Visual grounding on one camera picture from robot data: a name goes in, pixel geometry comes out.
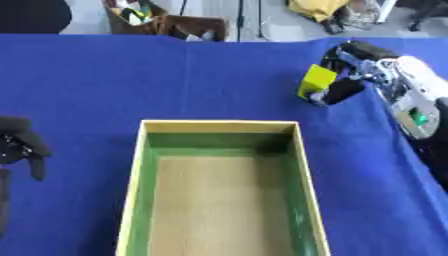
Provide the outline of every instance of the clutter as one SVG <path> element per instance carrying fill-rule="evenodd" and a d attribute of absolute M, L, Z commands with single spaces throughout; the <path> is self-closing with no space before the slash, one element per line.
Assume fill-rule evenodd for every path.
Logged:
<path fill-rule="evenodd" d="M 160 21 L 167 12 L 147 0 L 103 0 L 113 34 L 159 33 Z"/>
<path fill-rule="evenodd" d="M 104 0 L 104 7 L 113 34 L 168 35 L 186 41 L 216 42 L 228 35 L 224 19 L 168 15 L 151 1 Z"/>
<path fill-rule="evenodd" d="M 133 26 L 138 26 L 153 20 L 151 18 L 151 7 L 149 5 L 141 5 L 139 2 L 128 3 L 127 1 L 120 0 L 114 9 L 115 13 Z"/>
<path fill-rule="evenodd" d="M 186 41 L 224 41 L 228 23 L 220 18 L 168 15 L 163 17 L 160 34 Z"/>
<path fill-rule="evenodd" d="M 342 22 L 346 26 L 368 30 L 378 20 L 380 10 L 376 0 L 351 0 L 343 8 Z"/>
<path fill-rule="evenodd" d="M 350 0 L 288 0 L 288 8 L 320 23 L 329 34 L 344 32 L 341 8 Z"/>
<path fill-rule="evenodd" d="M 350 0 L 289 0 L 288 8 L 293 12 L 303 14 L 322 22 L 333 16 L 333 14 L 341 7 L 346 5 Z"/>

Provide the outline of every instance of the yellow cube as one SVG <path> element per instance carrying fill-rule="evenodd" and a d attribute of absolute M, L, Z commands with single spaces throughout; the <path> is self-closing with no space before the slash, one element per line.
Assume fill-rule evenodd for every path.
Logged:
<path fill-rule="evenodd" d="M 327 89 L 336 80 L 337 75 L 336 72 L 313 64 L 308 70 L 305 78 L 302 80 L 297 95 L 307 100 L 309 93 L 320 92 Z"/>

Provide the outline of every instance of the floor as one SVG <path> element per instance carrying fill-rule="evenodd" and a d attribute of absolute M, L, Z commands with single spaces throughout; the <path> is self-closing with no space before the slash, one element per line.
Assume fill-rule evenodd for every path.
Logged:
<path fill-rule="evenodd" d="M 107 34 L 107 17 L 101 0 L 67 0 L 72 8 L 72 23 L 64 34 Z M 172 14 L 179 12 L 182 0 L 153 0 Z M 231 33 L 228 41 L 235 41 L 234 21 L 237 16 L 238 0 L 188 0 L 185 15 L 218 16 L 231 21 Z M 328 37 L 319 24 L 296 13 L 288 11 L 285 0 L 262 0 L 263 31 L 268 41 L 291 42 L 307 41 Z M 423 25 L 422 32 L 410 32 L 406 29 L 409 16 L 415 11 L 397 7 L 392 11 L 385 24 L 375 25 L 364 31 L 347 28 L 338 36 L 387 36 L 387 37 L 445 37 L 448 36 L 448 18 L 431 18 Z M 245 0 L 246 27 L 242 31 L 242 41 L 266 41 L 257 38 L 258 0 Z"/>

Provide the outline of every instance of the blue tablecloth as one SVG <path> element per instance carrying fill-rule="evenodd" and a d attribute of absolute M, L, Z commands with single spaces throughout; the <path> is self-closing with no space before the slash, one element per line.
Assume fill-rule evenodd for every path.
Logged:
<path fill-rule="evenodd" d="M 447 39 L 366 40 L 448 78 Z M 447 255 L 448 197 L 373 90 L 331 108 L 295 96 L 341 41 L 0 36 L 0 114 L 32 119 L 54 151 L 44 182 L 11 167 L 0 255 L 113 255 L 144 118 L 297 120 L 333 255 Z"/>

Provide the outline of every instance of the wooden box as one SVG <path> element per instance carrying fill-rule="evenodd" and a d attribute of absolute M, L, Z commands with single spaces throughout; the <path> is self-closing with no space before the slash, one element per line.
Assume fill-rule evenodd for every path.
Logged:
<path fill-rule="evenodd" d="M 116 255 L 330 255 L 298 124 L 142 121 Z"/>

